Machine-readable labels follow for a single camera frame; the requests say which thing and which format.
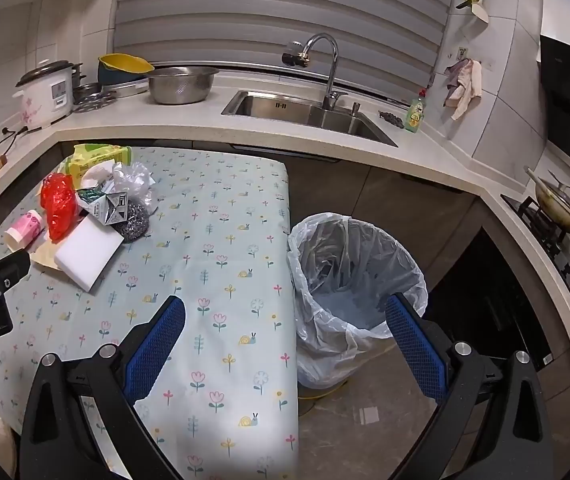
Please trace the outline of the pink white paper cup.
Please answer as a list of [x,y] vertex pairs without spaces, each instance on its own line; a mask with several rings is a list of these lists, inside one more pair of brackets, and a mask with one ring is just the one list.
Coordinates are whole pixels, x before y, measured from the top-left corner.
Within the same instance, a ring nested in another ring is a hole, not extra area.
[[28,210],[12,223],[4,232],[6,246],[16,250],[27,248],[43,231],[44,220],[35,209]]

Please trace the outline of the brown paper piece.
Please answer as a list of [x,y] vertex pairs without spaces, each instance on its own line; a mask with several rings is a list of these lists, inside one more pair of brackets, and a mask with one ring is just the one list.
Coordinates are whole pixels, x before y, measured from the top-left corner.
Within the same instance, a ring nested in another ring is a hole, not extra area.
[[64,244],[66,240],[59,240],[58,242],[52,242],[49,237],[44,237],[40,240],[39,244],[31,249],[30,258],[33,263],[37,263],[38,266],[43,268],[48,268],[51,270],[61,271],[61,268],[55,261],[55,255]]

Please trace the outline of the white foam sponge block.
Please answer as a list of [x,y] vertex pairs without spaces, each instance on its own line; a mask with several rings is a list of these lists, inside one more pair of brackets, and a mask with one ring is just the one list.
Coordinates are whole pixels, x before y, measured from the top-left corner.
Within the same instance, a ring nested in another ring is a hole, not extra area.
[[76,285],[90,292],[123,241],[111,226],[87,216],[58,247],[54,262]]

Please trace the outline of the steel wool scrubber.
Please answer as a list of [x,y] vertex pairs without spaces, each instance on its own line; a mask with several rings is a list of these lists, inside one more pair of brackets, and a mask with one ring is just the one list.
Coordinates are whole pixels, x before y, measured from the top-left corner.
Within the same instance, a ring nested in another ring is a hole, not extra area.
[[148,227],[147,208],[136,198],[130,198],[128,201],[127,219],[113,224],[113,229],[124,239],[125,243],[132,243],[143,237]]

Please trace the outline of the red plastic bag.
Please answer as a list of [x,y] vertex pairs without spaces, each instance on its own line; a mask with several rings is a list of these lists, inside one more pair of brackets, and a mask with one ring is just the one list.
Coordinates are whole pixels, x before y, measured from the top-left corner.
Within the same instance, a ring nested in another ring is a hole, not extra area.
[[78,218],[76,190],[69,174],[54,172],[43,179],[40,207],[46,213],[50,239],[54,243],[59,242]]

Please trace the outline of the green white milk carton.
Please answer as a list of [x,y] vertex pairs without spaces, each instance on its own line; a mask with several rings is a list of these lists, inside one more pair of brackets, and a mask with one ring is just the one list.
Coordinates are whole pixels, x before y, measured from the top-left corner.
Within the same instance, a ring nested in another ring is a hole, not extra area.
[[79,188],[77,203],[103,226],[112,226],[128,219],[126,192],[105,193],[100,188]]

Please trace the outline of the clear plastic bag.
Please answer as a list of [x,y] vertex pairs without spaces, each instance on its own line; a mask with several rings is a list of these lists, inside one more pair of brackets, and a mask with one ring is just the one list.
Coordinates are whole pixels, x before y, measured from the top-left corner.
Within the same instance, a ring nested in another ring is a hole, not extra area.
[[130,165],[116,162],[112,176],[113,184],[110,191],[125,192],[129,200],[138,200],[150,214],[154,211],[156,181],[142,162],[133,162]]

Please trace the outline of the white paper towel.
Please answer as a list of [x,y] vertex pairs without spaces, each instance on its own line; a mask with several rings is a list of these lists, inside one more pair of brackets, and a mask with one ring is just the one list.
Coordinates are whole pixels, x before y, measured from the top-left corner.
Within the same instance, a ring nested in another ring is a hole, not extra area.
[[89,168],[82,176],[78,188],[96,188],[113,177],[114,159],[105,160]]

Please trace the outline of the yellow green wipes packet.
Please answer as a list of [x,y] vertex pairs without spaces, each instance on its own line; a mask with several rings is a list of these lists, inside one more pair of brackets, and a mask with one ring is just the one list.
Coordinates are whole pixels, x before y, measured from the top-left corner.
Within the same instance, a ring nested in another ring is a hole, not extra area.
[[76,144],[72,154],[63,160],[60,171],[62,174],[69,174],[72,180],[78,183],[90,168],[109,160],[130,165],[132,148],[104,143]]

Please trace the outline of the dark scrubber on counter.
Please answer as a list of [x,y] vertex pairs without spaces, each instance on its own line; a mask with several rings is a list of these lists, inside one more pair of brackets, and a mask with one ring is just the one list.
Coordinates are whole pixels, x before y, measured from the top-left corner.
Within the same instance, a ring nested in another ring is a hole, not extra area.
[[404,128],[404,122],[403,120],[396,116],[395,114],[389,113],[389,112],[379,112],[378,116],[381,119],[384,119],[385,122],[389,122],[389,124],[396,126],[397,128],[403,129]]

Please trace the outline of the stainless steel sink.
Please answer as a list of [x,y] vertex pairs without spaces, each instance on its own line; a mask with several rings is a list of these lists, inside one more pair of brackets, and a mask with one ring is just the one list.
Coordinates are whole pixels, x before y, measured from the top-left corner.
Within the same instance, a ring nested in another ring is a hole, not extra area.
[[279,120],[349,134],[391,145],[394,148],[398,146],[390,136],[360,112],[359,103],[355,103],[351,110],[340,107],[335,110],[325,110],[321,103],[295,96],[241,90],[223,108],[222,114]]

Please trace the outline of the stainless steel colander bowl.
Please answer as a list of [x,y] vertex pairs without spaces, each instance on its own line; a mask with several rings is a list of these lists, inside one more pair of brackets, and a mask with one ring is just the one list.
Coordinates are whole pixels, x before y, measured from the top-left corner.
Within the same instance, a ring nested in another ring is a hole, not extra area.
[[209,96],[219,70],[201,66],[156,68],[147,74],[148,91],[161,105],[194,104]]

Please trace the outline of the hanging pink purple cloths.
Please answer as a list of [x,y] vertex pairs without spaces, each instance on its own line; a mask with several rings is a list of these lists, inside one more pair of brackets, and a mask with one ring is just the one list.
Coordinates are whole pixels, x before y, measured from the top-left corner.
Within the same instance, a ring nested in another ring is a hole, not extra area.
[[451,108],[451,119],[457,122],[467,113],[471,102],[482,97],[481,63],[471,58],[463,58],[447,67],[444,74],[448,94],[443,106]]

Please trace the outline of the yellow blue colander basin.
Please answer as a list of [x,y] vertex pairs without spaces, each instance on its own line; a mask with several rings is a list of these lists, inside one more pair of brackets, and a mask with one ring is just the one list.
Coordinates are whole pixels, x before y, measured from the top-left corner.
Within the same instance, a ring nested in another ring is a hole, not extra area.
[[99,57],[98,81],[102,86],[124,84],[146,78],[155,70],[150,62],[125,53],[108,53]]

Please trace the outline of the grey window blind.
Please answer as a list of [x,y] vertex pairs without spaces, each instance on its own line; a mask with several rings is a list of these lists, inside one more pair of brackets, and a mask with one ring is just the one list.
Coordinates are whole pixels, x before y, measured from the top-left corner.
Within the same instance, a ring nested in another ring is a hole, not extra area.
[[154,63],[283,72],[292,42],[321,34],[293,75],[397,100],[428,84],[452,0],[117,0],[114,48]]

